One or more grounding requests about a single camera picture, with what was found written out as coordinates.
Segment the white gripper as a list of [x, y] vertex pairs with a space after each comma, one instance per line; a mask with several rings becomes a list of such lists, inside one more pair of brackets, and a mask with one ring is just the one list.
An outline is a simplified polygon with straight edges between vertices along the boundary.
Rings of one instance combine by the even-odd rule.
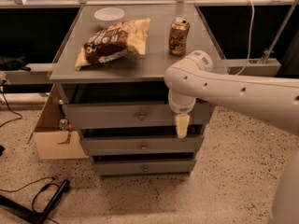
[[174, 121], [177, 136], [178, 138], [185, 138], [190, 123], [190, 115], [188, 113], [193, 110], [196, 99], [170, 90], [168, 92], [168, 103], [171, 110], [176, 113]]

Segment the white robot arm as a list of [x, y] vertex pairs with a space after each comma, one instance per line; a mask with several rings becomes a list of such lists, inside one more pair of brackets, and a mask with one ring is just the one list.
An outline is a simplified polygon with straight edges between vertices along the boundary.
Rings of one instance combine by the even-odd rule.
[[[217, 74], [210, 56], [196, 50], [164, 73], [179, 138], [187, 135], [197, 98], [299, 135], [299, 82], [293, 78]], [[299, 152], [280, 178], [267, 224], [299, 224]]]

